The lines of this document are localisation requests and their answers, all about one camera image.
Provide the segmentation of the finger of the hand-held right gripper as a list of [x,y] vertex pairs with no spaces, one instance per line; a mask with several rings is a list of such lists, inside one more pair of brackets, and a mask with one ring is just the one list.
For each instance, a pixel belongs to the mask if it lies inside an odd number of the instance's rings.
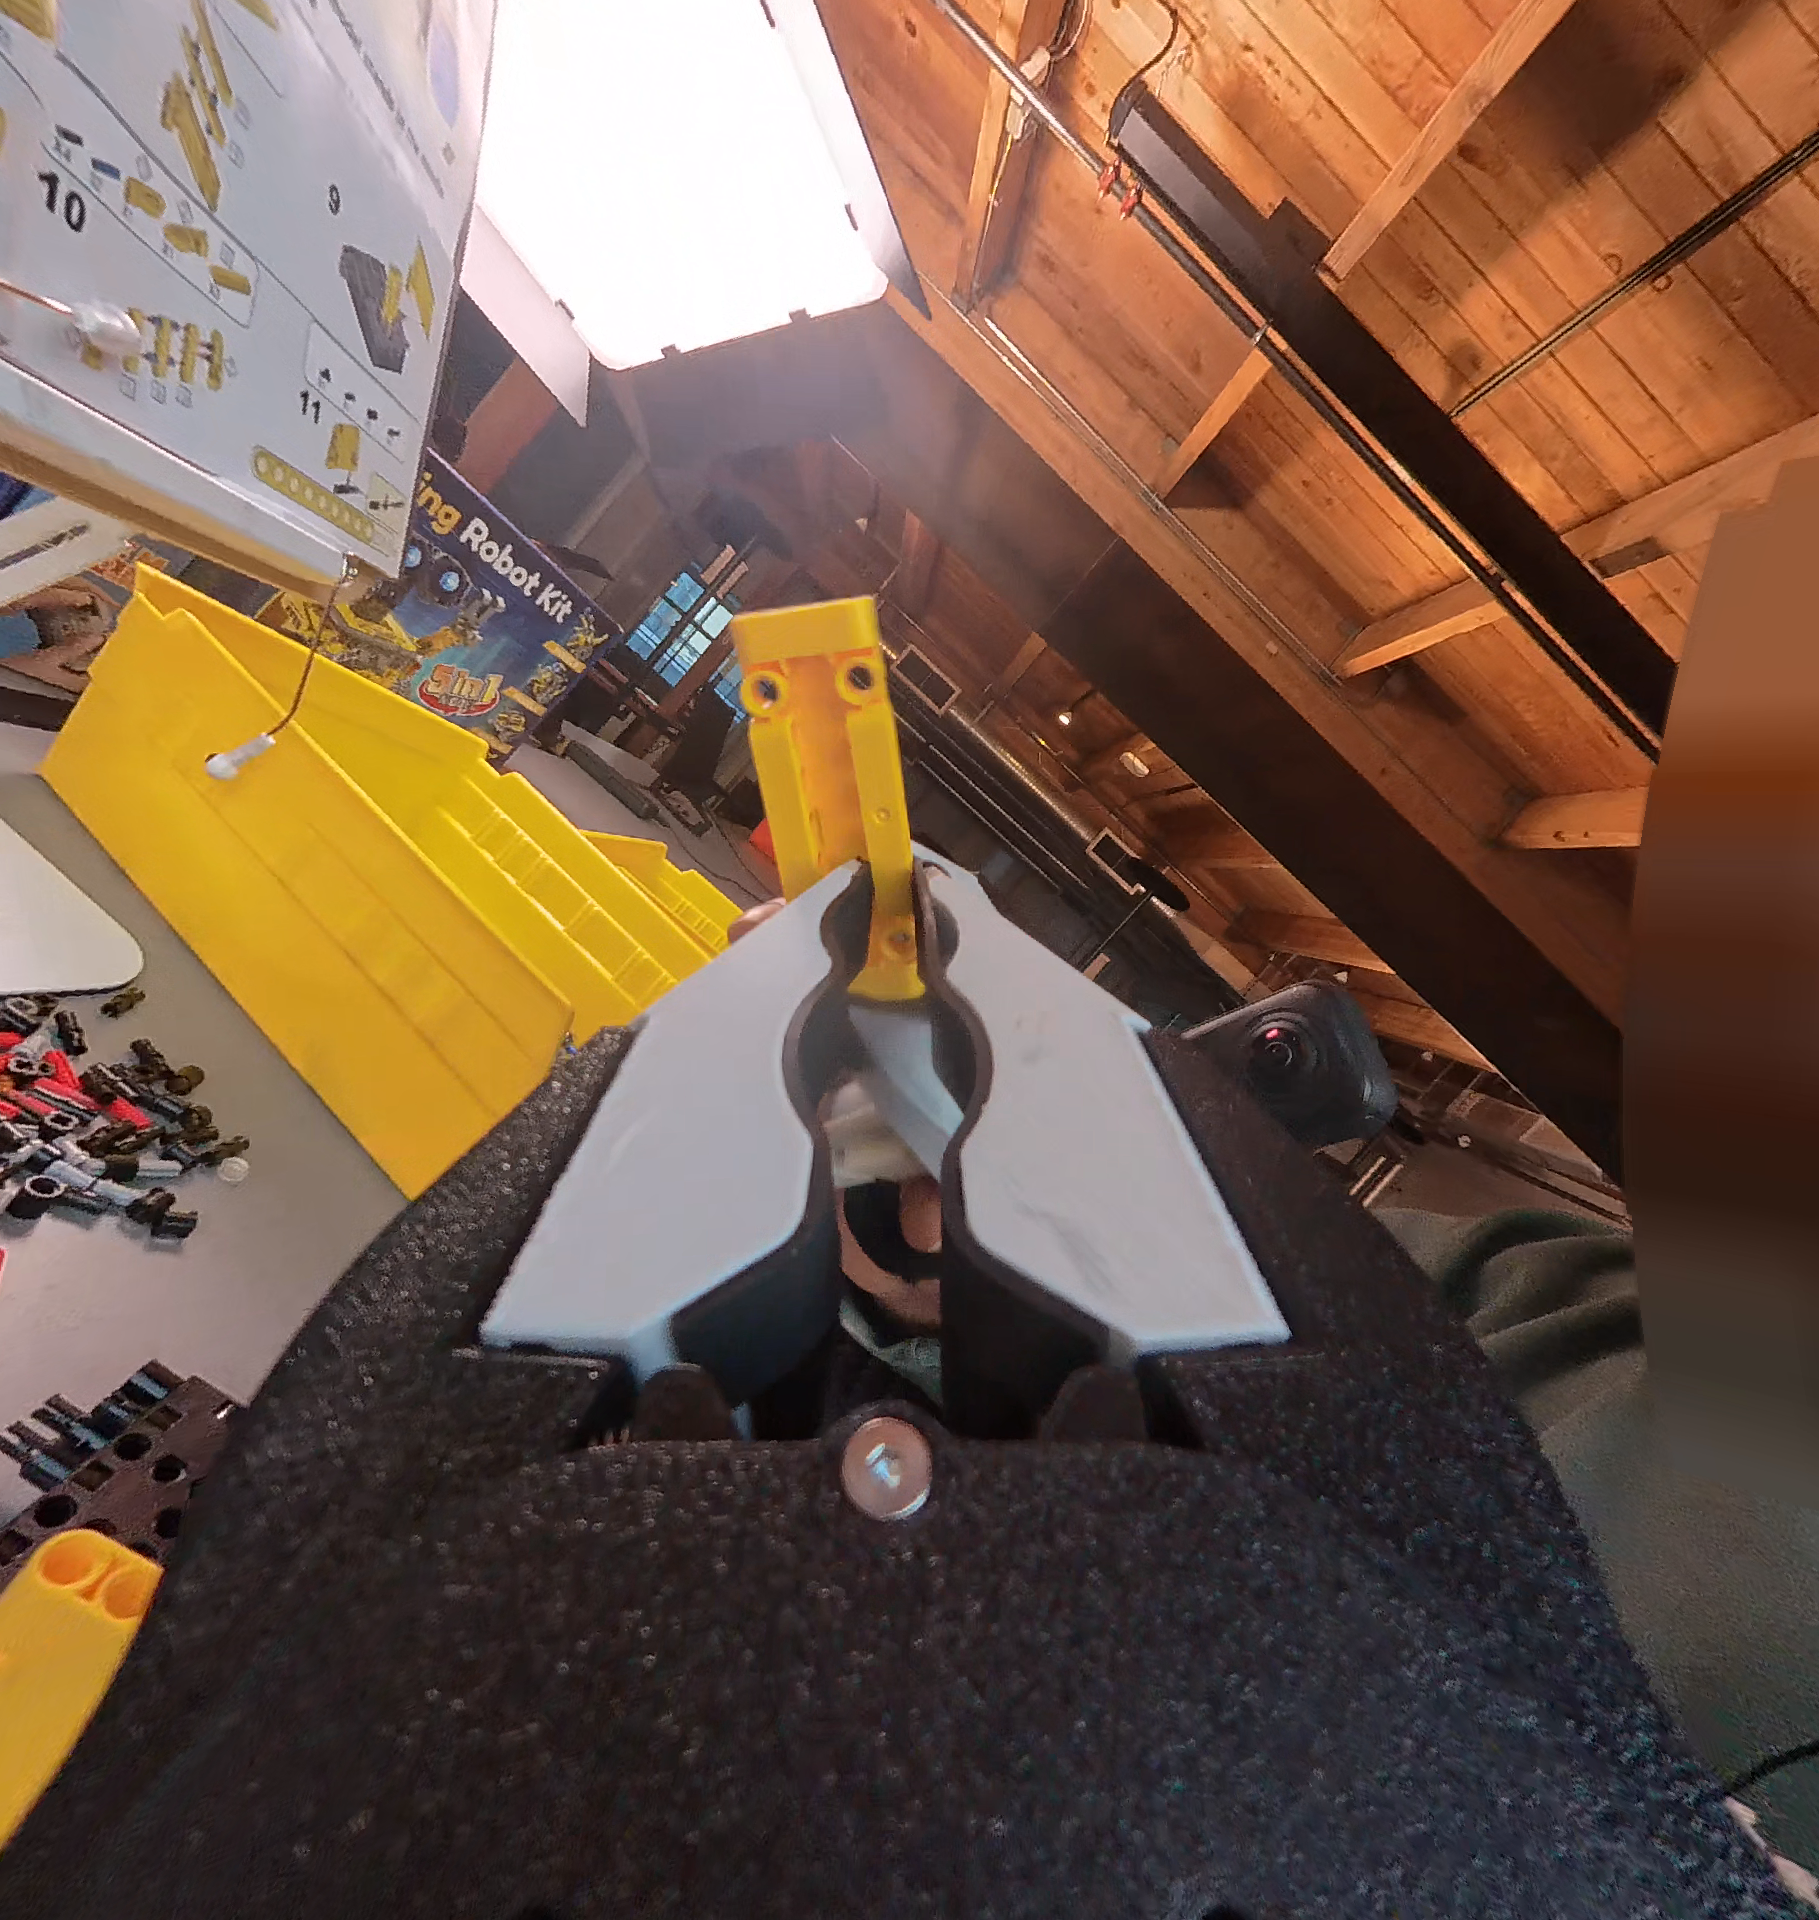
[[917,1166],[941,1178],[984,1074],[982,1040],[948,1001],[850,1001],[856,1079]]

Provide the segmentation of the instruction booklet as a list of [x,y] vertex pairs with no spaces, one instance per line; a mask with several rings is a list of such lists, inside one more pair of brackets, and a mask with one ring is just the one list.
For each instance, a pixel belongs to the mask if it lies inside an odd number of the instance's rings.
[[492,2],[0,2],[0,274],[129,307],[50,385],[197,463],[246,435],[408,532]]

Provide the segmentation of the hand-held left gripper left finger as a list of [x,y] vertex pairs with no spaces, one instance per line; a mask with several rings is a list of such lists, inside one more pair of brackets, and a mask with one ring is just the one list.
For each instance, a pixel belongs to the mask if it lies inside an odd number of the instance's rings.
[[633,1025],[479,1320],[492,1356],[676,1364],[770,1387],[834,1326],[824,1103],[855,1074],[867,876],[809,887]]

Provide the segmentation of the white rounded board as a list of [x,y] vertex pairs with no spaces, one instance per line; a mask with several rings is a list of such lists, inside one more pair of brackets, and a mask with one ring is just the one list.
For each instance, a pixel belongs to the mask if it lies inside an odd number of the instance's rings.
[[137,941],[0,818],[0,1001],[122,989]]

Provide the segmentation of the blue lego set box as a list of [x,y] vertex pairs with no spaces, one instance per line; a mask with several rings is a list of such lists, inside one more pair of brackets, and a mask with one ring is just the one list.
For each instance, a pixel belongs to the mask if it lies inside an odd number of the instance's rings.
[[256,622],[357,673],[504,757],[583,680],[609,615],[437,451],[422,455],[392,582],[333,609],[275,592]]

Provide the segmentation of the black linear ceiling lamp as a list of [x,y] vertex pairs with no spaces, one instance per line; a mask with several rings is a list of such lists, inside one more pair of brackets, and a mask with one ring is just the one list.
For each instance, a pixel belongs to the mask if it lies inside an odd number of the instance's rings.
[[1648,760],[1677,667],[1509,478],[1323,285],[1145,83],[1111,108],[1133,220],[1246,335],[1391,495],[1485,587],[1497,611]]

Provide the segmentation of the yellow lego block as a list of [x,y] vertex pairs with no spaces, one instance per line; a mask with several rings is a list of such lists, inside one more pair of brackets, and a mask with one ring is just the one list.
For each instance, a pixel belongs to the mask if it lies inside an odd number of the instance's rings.
[[163,1566],[99,1530],[36,1543],[0,1592],[0,1849],[69,1760]]

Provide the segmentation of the white light panel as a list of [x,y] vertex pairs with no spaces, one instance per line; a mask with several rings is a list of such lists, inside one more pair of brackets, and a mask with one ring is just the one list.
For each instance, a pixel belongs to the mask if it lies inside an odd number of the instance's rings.
[[499,4],[478,213],[609,371],[928,312],[811,2]]

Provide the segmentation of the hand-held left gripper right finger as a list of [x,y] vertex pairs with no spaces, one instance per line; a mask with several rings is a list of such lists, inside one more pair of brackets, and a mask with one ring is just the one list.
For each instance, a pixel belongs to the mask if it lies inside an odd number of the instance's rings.
[[1282,1343],[1289,1328],[1145,1049],[1145,1021],[918,857],[926,1001],[981,1036],[984,1074],[952,1140],[974,1252],[1096,1323],[1118,1360]]

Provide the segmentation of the person in green sweatshirt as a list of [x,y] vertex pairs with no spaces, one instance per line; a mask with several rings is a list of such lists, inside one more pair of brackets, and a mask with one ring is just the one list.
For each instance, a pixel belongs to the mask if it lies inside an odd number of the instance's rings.
[[[1533,1429],[1628,1641],[1711,1774],[1819,1738],[1819,1512],[1701,1480],[1660,1437],[1630,1238],[1552,1211],[1377,1219]],[[1733,1813],[1819,1903],[1819,1762]]]

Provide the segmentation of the yellow lego panel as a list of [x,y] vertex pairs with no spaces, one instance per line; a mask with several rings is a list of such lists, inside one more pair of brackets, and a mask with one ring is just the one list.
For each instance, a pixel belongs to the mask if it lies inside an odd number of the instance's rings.
[[862,862],[871,911],[851,993],[921,998],[917,858],[875,600],[742,611],[731,638],[782,897]]

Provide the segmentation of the yellow storage bin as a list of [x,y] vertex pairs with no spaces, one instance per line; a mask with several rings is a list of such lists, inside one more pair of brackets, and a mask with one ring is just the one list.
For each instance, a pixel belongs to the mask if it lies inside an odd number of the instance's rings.
[[[275,1051],[418,1198],[549,1073],[564,996],[147,565],[40,777]],[[261,738],[231,774],[209,760]]]
[[734,903],[574,760],[495,768],[449,738],[426,765],[421,849],[561,994],[569,1040],[631,1021],[720,952]]

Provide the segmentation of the black lego base frame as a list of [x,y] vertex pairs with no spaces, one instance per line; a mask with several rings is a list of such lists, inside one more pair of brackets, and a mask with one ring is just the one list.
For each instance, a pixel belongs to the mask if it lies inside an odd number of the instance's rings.
[[148,1360],[90,1408],[47,1395],[7,1424],[0,1457],[27,1496],[0,1520],[0,1593],[35,1547],[73,1530],[166,1566],[244,1411],[214,1382]]

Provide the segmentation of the pile of small lego pins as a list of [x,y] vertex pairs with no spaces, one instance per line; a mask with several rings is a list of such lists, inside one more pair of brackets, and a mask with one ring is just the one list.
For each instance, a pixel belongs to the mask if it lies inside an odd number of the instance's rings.
[[177,1246],[201,1226],[204,1188],[249,1178],[252,1144],[217,1126],[197,1063],[148,1037],[91,1040],[66,998],[0,998],[0,1287],[36,1225]]

